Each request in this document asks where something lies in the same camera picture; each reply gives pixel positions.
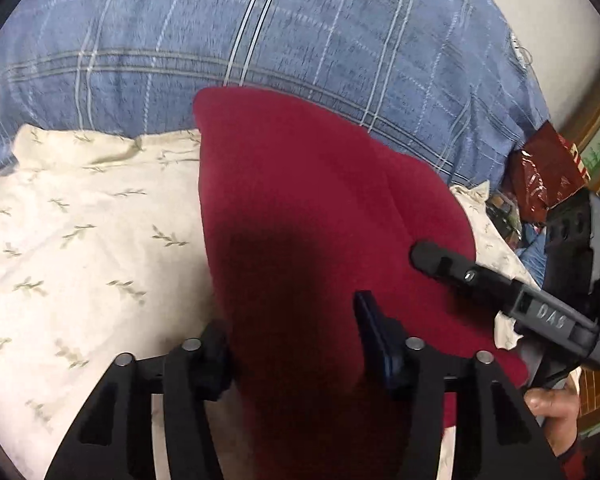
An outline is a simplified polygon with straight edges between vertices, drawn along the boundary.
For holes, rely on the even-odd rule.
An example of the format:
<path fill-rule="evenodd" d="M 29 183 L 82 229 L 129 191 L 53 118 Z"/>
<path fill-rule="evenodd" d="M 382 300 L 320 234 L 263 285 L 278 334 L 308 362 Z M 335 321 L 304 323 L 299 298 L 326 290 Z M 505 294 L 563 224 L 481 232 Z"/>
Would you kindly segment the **person's right hand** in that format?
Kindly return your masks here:
<path fill-rule="evenodd" d="M 528 409 L 535 417 L 543 417 L 543 432 L 556 456 L 567 452 L 578 436 L 580 396 L 572 377 L 561 389 L 529 389 L 524 394 Z"/>

